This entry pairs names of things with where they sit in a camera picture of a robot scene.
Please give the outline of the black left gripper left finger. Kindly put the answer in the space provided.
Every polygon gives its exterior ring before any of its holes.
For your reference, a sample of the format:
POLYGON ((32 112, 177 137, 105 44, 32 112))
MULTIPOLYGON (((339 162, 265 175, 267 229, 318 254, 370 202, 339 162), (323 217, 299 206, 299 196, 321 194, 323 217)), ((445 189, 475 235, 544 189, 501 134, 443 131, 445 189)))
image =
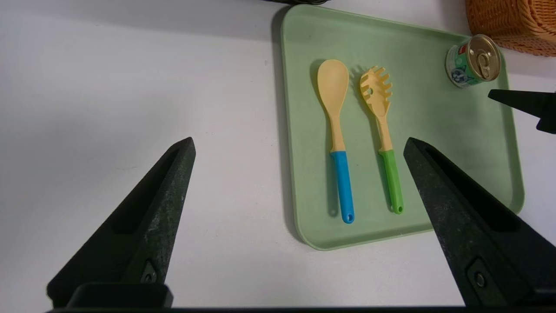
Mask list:
POLYGON ((191 137, 165 151, 47 285, 54 307, 170 307, 165 285, 191 178, 191 137))

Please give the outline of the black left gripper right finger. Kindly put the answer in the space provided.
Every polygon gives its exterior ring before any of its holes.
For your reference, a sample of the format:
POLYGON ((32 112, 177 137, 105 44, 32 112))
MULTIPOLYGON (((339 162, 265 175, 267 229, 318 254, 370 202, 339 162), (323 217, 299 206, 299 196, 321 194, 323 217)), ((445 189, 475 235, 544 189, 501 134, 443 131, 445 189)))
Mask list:
POLYGON ((555 306, 553 244, 432 145, 404 158, 466 306, 555 306))

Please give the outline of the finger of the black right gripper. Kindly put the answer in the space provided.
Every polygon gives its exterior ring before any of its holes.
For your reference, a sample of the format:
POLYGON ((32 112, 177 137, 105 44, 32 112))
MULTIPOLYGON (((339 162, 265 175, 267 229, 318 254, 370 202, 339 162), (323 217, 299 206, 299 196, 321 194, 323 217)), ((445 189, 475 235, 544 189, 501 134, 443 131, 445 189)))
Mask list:
POLYGON ((538 131, 556 133, 556 93, 493 89, 488 97, 537 117, 538 131))

